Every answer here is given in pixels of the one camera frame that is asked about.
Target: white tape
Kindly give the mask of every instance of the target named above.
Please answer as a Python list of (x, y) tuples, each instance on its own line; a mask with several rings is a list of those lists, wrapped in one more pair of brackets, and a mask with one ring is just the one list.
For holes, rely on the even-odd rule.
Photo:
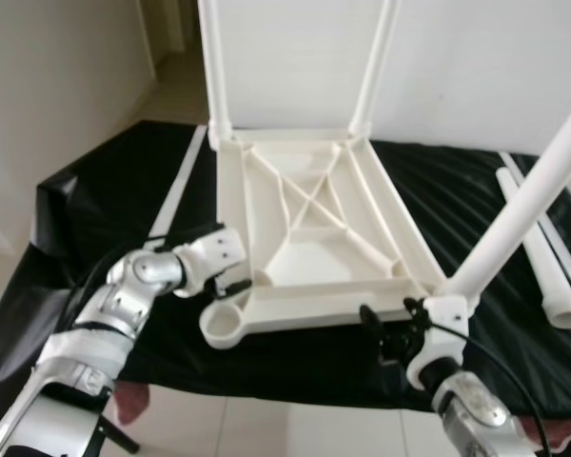
[[(180, 166), (180, 170), (176, 175), (171, 188), (167, 193), (167, 197), (159, 209), (159, 213), (154, 220), (154, 224), (150, 229), (148, 237), (162, 236), (167, 234), (169, 227), (171, 227), (171, 222), (175, 216), (175, 212), (178, 209), (182, 195), (184, 194), (184, 189), (187, 186), (188, 178), (192, 172), (192, 167), (197, 160), (199, 155), (199, 150), (203, 144), (203, 140), (206, 137), (207, 126), (197, 126), (197, 129), (192, 135), (192, 139), (188, 144), (188, 149), (184, 155), (184, 160)], [(164, 239), (150, 240), (144, 245), (145, 249), (154, 249), (162, 246), (164, 244)]]
[(51, 335), (36, 365), (52, 358), (65, 358), (97, 368), (110, 379), (116, 379), (132, 349), (133, 342), (120, 333), (79, 328)]

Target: chair leg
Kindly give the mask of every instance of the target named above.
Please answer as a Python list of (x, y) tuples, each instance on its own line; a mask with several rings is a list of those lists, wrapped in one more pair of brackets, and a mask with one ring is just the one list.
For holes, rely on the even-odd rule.
[(114, 425), (111, 421), (104, 416), (99, 418), (97, 424), (99, 431), (102, 432), (106, 438), (111, 440), (116, 446), (121, 447), (129, 454), (137, 454), (140, 450), (140, 445), (129, 438), (123, 430)]

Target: black tablecloth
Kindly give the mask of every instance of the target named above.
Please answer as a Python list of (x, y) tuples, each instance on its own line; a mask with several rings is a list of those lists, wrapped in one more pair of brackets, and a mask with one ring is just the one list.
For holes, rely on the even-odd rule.
[[(116, 246), (140, 247), (177, 174), (194, 126), (143, 122), (38, 186), (32, 243), (0, 300), (0, 418), (55, 329), (82, 271)], [(446, 275), (451, 275), (503, 206), (499, 155), (374, 141), (381, 162)], [(523, 170), (535, 159), (516, 156)], [(549, 210), (571, 251), (571, 195)], [(204, 142), (167, 242), (216, 220), (216, 155)], [(352, 407), (429, 410), (429, 398), (398, 366), (380, 368), (359, 326), (250, 335), (214, 350), (198, 318), (202, 295), (156, 301), (121, 378), (192, 392)], [(471, 336), (493, 350), (537, 398), (545, 418), (571, 418), (571, 331), (551, 328), (519, 248), (482, 295)], [(515, 414), (519, 393), (473, 348), (475, 371)]]

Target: white wall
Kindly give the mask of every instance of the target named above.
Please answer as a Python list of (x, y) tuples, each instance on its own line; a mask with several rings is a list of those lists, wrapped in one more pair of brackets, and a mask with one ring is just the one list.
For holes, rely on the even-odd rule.
[[(346, 126), (382, 0), (219, 2), (239, 127)], [(571, 110), (571, 0), (403, 0), (375, 138), (541, 153)]]
[(178, 0), (180, 11), (180, 23), (187, 46), (190, 46), (199, 34), (198, 19), (199, 11), (196, 0)]
[(133, 0), (0, 0), (0, 229), (19, 244), (36, 183), (95, 148), (152, 82)]
[(166, 5), (172, 2), (163, 0), (141, 0), (141, 2), (152, 61), (157, 65), (169, 54), (171, 48)]
[(182, 13), (178, 0), (163, 0), (163, 8), (167, 21), (167, 34), (169, 36), (169, 50), (172, 52), (184, 52), (186, 50), (186, 38)]

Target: red object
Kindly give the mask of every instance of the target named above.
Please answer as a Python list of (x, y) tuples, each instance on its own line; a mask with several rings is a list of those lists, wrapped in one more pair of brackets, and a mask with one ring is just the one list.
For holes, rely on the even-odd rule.
[(117, 381), (114, 392), (116, 418), (122, 426), (135, 422), (150, 405), (148, 384)]
[[(522, 428), (527, 438), (538, 446), (541, 446), (540, 434), (538, 433), (535, 421), (529, 416), (519, 416)], [(548, 437), (548, 442), (553, 450), (560, 451), (566, 448), (567, 443), (571, 439), (571, 419), (566, 420), (543, 420), (545, 433)]]

